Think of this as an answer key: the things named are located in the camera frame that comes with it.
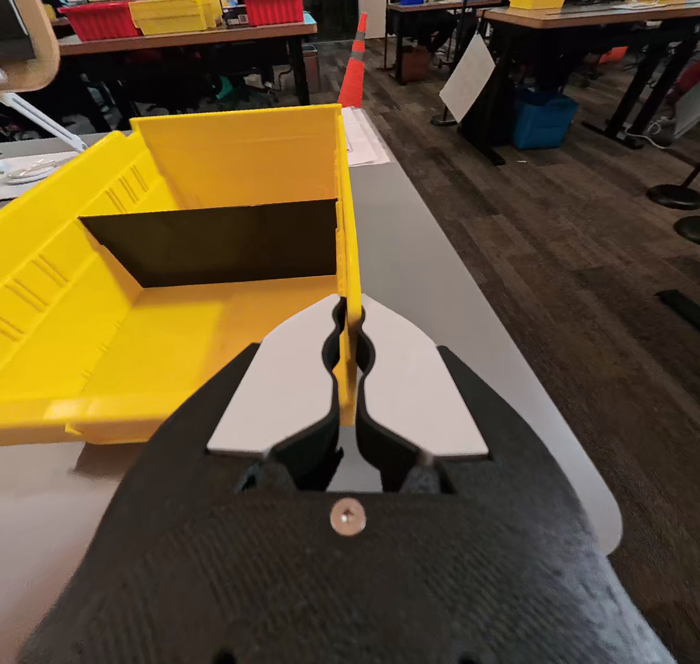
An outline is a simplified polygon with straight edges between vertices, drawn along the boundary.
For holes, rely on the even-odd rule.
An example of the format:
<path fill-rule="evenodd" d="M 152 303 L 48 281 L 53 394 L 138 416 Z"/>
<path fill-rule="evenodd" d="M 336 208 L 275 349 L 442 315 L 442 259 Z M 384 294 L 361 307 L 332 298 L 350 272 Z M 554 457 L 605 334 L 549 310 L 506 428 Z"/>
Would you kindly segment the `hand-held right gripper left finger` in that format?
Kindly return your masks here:
<path fill-rule="evenodd" d="M 334 368 L 345 314 L 345 299 L 331 294 L 263 338 L 207 442 L 209 453 L 279 463 L 298 488 L 326 484 L 337 455 Z"/>

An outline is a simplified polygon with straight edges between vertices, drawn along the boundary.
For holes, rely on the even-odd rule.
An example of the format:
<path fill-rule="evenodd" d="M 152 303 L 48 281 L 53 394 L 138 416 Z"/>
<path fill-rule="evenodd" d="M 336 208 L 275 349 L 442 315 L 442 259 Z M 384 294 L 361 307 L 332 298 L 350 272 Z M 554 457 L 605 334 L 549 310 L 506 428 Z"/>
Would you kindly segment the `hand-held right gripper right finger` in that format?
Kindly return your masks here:
<path fill-rule="evenodd" d="M 363 459 L 398 493 L 417 467 L 438 476 L 489 449 L 438 345 L 407 318 L 362 295 L 355 437 Z"/>

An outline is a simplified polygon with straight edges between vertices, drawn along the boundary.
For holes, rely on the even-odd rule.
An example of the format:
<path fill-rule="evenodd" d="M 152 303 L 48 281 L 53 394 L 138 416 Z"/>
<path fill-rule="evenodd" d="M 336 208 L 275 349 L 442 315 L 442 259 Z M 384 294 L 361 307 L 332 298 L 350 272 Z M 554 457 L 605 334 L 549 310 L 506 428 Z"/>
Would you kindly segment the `large yellow plastic bin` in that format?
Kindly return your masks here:
<path fill-rule="evenodd" d="M 142 443 L 250 344 L 331 294 L 355 411 L 361 281 L 340 105 L 146 117 L 1 209 L 1 445 Z M 83 216 L 337 201 L 337 273 L 147 289 Z"/>

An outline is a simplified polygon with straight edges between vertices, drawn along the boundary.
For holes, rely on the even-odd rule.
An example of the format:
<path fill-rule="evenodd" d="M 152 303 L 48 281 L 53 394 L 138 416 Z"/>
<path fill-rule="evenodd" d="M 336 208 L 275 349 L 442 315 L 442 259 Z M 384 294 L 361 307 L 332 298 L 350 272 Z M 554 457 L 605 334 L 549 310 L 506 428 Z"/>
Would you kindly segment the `grey desk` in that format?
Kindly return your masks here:
<path fill-rule="evenodd" d="M 443 233 L 396 152 L 349 169 L 363 293 L 450 348 L 537 432 L 559 462 L 610 555 L 622 537 L 619 506 L 474 276 Z M 143 443 L 82 442 L 1 448 L 1 662 L 26 639 L 81 563 Z"/>

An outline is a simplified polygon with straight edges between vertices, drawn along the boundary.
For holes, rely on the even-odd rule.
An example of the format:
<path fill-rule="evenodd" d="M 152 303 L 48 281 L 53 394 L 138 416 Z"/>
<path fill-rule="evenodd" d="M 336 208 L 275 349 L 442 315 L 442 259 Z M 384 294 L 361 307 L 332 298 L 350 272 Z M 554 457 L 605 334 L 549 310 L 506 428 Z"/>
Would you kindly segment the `black bin divider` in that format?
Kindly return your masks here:
<path fill-rule="evenodd" d="M 337 201 L 83 216 L 143 288 L 337 273 Z"/>

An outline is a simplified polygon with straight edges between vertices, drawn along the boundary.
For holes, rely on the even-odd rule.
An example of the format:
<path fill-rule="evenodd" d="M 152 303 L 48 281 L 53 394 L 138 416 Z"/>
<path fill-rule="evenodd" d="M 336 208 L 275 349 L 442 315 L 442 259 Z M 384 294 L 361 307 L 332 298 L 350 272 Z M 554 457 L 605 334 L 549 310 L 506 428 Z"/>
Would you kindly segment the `white paper sheets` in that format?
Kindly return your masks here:
<path fill-rule="evenodd" d="M 350 168 L 394 162 L 376 127 L 362 108 L 343 108 L 346 155 Z"/>

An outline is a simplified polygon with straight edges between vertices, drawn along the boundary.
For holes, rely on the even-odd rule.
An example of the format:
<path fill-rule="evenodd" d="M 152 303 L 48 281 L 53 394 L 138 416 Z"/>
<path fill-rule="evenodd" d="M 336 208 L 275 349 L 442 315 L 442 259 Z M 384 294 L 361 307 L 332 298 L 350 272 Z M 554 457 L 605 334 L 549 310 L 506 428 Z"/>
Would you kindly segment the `blue storage tote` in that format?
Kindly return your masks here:
<path fill-rule="evenodd" d="M 578 108 L 576 100 L 561 92 L 519 86 L 514 102 L 512 144 L 520 151 L 559 148 Z"/>

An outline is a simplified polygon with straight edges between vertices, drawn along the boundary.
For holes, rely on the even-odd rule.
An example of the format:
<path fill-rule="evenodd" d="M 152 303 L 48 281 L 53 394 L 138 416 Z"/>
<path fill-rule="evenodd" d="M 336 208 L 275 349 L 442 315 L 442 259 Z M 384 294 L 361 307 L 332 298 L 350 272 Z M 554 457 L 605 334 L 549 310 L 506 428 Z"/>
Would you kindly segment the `white sign board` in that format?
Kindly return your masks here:
<path fill-rule="evenodd" d="M 461 122 L 485 89 L 494 68 L 488 47 L 475 32 L 439 93 L 443 110 L 431 118 L 431 124 L 448 127 Z"/>

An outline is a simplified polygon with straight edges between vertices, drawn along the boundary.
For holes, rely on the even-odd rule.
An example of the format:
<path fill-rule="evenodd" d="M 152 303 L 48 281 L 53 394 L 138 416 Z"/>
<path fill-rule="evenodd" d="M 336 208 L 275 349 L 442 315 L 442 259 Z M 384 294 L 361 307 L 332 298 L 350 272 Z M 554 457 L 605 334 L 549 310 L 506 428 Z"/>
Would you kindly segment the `orange traffic cone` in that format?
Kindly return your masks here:
<path fill-rule="evenodd" d="M 367 14 L 359 17 L 357 31 L 351 47 L 351 55 L 346 66 L 345 76 L 338 97 L 342 108 L 361 108 L 363 103 L 364 54 Z"/>

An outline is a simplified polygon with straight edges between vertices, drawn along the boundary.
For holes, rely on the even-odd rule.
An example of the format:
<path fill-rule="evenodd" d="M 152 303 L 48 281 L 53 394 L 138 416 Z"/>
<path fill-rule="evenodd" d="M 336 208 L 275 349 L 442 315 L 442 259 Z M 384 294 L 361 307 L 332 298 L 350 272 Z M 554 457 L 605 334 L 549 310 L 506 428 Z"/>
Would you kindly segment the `brown box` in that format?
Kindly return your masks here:
<path fill-rule="evenodd" d="M 402 47 L 401 83 L 426 80 L 433 56 L 424 46 Z"/>

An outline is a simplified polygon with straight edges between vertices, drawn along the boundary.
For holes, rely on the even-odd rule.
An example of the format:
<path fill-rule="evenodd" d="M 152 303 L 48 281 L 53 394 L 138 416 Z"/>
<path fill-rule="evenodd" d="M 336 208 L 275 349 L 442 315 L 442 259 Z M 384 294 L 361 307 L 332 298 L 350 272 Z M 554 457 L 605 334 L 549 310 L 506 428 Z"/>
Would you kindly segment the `white metal board stand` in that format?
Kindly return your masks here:
<path fill-rule="evenodd" d="M 83 153 L 88 149 L 87 144 L 81 137 L 69 132 L 62 125 L 45 115 L 18 94 L 14 92 L 2 92 L 1 103 L 8 108 L 16 110 L 35 125 L 48 131 L 54 137 L 69 146 L 76 154 Z M 29 167 L 15 169 L 8 169 L 4 165 L 1 165 L 1 180 L 12 186 L 37 182 L 47 178 L 52 172 L 62 167 L 70 160 L 70 158 L 65 158 L 60 161 L 47 161 L 42 159 Z"/>

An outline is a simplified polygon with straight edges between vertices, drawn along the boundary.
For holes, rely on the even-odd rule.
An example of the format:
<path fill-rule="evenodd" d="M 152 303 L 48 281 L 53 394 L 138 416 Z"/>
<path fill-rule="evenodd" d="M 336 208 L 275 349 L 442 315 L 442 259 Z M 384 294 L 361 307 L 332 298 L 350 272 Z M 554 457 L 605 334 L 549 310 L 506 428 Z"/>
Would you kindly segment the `wooden top table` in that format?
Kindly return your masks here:
<path fill-rule="evenodd" d="M 170 114 L 213 106 L 223 77 L 239 83 L 244 77 L 276 66 L 291 70 L 295 94 L 302 106 L 310 104 L 310 88 L 303 42 L 316 33 L 316 22 L 305 13 L 301 22 L 264 27 L 233 27 L 156 36 L 81 41 L 77 36 L 59 41 L 61 90 L 77 101 L 80 115 L 98 131 L 108 131 L 90 86 L 107 91 L 119 113 L 117 128 L 141 117 L 141 107 Z"/>
<path fill-rule="evenodd" d="M 466 41 L 477 28 L 477 11 L 499 5 L 501 0 L 456 0 L 403 6 L 388 3 L 386 6 L 386 31 L 384 52 L 388 53 L 389 37 L 395 39 L 395 60 L 385 71 L 393 71 L 401 83 L 401 63 L 405 46 L 424 46 L 438 66 L 452 70 Z"/>
<path fill-rule="evenodd" d="M 533 65 L 545 90 L 563 90 L 578 63 L 590 53 L 614 47 L 645 50 L 643 60 L 605 128 L 583 125 L 629 148 L 641 148 L 641 134 L 661 106 L 699 43 L 699 0 L 666 4 L 565 5 L 559 10 L 486 8 L 493 27 L 488 45 L 495 67 L 484 89 L 460 121 L 459 132 L 493 166 L 505 160 L 494 151 L 510 141 L 518 63 Z"/>

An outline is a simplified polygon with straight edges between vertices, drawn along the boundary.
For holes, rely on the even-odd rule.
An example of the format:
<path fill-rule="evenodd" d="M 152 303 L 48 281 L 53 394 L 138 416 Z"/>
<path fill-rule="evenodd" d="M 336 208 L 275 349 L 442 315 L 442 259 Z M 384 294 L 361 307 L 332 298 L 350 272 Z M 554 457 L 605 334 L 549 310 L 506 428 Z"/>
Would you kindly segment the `red plastic bin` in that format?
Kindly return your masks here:
<path fill-rule="evenodd" d="M 140 36 L 128 1 L 103 1 L 59 7 L 81 41 L 135 38 Z"/>
<path fill-rule="evenodd" d="M 302 23 L 303 0 L 242 0 L 250 26 Z"/>

